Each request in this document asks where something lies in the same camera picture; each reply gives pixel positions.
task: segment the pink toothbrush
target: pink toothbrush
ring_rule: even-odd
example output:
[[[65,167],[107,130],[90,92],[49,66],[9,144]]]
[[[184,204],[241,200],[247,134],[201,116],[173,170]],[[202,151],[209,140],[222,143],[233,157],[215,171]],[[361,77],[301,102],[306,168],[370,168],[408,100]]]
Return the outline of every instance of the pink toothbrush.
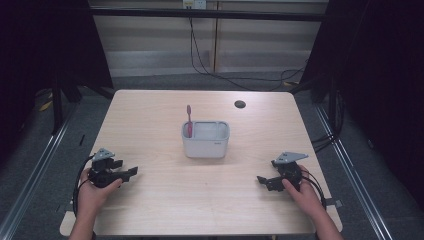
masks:
[[[191,122],[191,107],[187,105],[187,114],[188,114],[188,137],[191,138],[193,132],[193,123]]]

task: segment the white wall panel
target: white wall panel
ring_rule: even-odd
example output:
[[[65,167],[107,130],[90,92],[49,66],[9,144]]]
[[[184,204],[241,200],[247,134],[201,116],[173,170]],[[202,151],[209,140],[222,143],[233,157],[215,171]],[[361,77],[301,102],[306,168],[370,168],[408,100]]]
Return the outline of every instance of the white wall panel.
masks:
[[[207,1],[207,8],[324,13],[326,1]],[[181,8],[181,1],[91,0],[92,6]],[[190,24],[184,18],[95,16],[109,68],[115,76],[192,73]],[[208,71],[282,71],[300,68],[319,23],[193,19],[202,63]],[[194,49],[194,64],[201,64]]]

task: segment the white plastic bin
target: white plastic bin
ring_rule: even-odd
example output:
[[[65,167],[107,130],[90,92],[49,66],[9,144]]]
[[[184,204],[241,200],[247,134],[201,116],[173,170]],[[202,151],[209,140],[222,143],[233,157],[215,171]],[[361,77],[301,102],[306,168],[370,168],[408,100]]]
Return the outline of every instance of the white plastic bin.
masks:
[[[230,127],[223,121],[192,121],[192,137],[188,122],[181,128],[184,151],[190,158],[223,158],[227,152]]]

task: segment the wooden table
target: wooden table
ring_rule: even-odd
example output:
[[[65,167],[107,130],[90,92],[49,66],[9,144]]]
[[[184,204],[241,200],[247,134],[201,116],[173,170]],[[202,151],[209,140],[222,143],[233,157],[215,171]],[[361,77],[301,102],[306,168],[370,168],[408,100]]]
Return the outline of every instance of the wooden table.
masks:
[[[234,103],[242,100],[245,108]],[[181,127],[192,120],[222,120],[230,126],[222,159],[184,155]],[[269,192],[256,176],[279,176],[271,160],[283,151],[299,160],[330,192],[289,93],[120,90],[115,94],[92,152],[106,148],[136,176],[114,193],[98,215],[95,232],[113,236],[220,236],[313,233],[309,218],[286,191]],[[328,212],[339,230],[334,206]],[[75,219],[67,212],[60,232]]]

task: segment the wall outlet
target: wall outlet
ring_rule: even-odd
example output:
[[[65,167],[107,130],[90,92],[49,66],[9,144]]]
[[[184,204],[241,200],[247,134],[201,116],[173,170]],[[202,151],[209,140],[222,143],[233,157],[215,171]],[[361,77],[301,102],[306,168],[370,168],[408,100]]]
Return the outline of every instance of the wall outlet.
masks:
[[[193,0],[183,0],[183,9],[194,9]]]
[[[206,0],[195,0],[194,9],[206,9]]]

